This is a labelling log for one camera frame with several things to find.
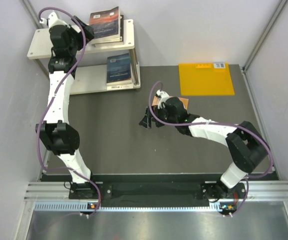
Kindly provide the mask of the orange illustrated children's book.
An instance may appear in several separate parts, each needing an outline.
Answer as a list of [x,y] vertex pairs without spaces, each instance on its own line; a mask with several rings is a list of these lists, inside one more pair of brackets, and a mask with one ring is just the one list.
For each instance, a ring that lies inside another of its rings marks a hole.
[[[184,108],[187,110],[189,100],[187,98],[182,98],[182,97],[179,97],[178,99],[183,103]],[[159,104],[159,99],[156,96],[154,96],[153,101],[152,101],[152,106],[157,106],[158,104]]]

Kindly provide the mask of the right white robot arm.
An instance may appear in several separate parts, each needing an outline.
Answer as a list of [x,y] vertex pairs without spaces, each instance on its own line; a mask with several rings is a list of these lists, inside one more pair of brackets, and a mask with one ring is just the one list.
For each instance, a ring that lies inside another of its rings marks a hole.
[[268,156],[268,146],[252,123],[218,125],[199,115],[187,112],[178,97],[164,97],[157,105],[147,107],[139,125],[150,129],[173,125],[183,135],[203,138],[226,146],[233,162],[217,182],[206,189],[205,196],[211,200],[230,197],[235,186]]

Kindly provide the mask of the dark sunset cover book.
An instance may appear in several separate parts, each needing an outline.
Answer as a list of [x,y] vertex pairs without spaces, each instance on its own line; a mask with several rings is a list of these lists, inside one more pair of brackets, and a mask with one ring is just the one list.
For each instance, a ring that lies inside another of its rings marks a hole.
[[106,44],[121,41],[121,14],[119,7],[90,14],[89,25],[93,28],[91,44]]

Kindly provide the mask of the black treehouse paperback book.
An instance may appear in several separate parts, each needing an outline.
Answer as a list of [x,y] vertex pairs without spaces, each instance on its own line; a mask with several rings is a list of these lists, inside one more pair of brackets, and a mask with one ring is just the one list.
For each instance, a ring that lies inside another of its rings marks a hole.
[[101,47],[111,47],[111,46],[120,46],[124,45],[124,15],[122,14],[120,16],[120,40],[119,41],[114,41],[114,42],[106,42],[106,43],[97,43],[94,44],[95,47],[101,48]]

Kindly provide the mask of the blue hardcover book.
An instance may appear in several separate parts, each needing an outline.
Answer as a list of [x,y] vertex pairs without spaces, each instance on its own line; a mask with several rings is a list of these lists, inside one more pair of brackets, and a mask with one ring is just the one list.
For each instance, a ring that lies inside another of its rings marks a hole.
[[131,59],[128,53],[107,58],[106,84],[128,84],[132,82]]

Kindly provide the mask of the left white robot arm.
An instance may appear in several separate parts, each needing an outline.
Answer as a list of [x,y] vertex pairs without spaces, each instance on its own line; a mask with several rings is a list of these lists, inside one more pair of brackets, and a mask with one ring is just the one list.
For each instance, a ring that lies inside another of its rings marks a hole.
[[69,97],[78,64],[76,54],[94,38],[93,28],[76,16],[80,30],[60,20],[55,12],[41,22],[49,28],[52,43],[48,63],[50,88],[47,111],[35,127],[39,140],[47,150],[63,161],[72,180],[71,199],[91,199],[98,196],[96,184],[90,182],[91,170],[79,151],[80,136],[68,120]]

